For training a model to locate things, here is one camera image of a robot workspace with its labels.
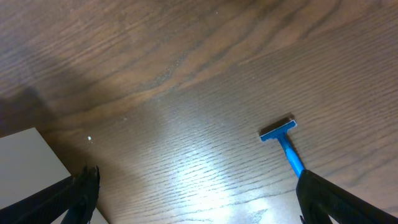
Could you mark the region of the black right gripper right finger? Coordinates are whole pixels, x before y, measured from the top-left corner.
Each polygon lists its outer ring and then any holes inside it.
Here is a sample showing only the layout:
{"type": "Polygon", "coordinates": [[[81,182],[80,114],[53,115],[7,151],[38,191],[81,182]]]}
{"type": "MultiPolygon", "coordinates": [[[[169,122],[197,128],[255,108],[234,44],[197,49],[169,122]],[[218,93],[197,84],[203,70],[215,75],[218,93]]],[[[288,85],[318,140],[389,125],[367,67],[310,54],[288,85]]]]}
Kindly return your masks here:
{"type": "Polygon", "coordinates": [[[303,170],[296,194],[304,224],[397,224],[397,217],[365,202],[310,170],[303,170]]]}

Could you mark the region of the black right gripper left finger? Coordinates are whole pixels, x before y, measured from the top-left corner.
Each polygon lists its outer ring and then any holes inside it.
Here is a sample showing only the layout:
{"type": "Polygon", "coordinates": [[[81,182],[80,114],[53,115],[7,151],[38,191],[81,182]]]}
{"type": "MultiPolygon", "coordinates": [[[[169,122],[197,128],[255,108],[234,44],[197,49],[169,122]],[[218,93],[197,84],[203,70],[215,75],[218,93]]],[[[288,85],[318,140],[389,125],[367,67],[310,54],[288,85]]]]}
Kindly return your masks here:
{"type": "Polygon", "coordinates": [[[1,209],[1,223],[52,223],[64,215],[62,223],[87,224],[99,198],[100,171],[84,167],[46,189],[1,209]]]}

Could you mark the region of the white cardboard box pink inside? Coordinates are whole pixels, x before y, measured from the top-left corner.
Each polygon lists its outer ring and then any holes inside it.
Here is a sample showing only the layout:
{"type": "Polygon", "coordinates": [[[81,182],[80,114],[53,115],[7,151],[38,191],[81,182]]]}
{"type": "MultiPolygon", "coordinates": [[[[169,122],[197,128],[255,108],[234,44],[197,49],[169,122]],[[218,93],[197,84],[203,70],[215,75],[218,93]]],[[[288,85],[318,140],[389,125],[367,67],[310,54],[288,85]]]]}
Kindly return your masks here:
{"type": "MultiPolygon", "coordinates": [[[[69,176],[73,175],[35,128],[1,138],[1,209],[69,176]]],[[[52,223],[62,223],[63,218],[52,223]]],[[[106,220],[95,208],[89,223],[106,220]]]]}

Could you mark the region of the blue disposable razor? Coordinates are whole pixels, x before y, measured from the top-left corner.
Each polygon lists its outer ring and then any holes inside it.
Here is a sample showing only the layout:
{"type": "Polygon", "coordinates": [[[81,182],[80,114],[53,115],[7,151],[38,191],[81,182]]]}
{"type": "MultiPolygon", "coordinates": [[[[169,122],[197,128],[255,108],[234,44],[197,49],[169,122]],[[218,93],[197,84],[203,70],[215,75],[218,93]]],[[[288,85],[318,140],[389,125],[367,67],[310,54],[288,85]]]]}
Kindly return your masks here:
{"type": "Polygon", "coordinates": [[[270,139],[278,140],[290,166],[292,167],[292,170],[299,178],[305,168],[288,135],[289,130],[295,128],[296,126],[297,122],[293,117],[284,117],[275,123],[262,128],[259,131],[259,137],[262,142],[266,142],[270,139]]]}

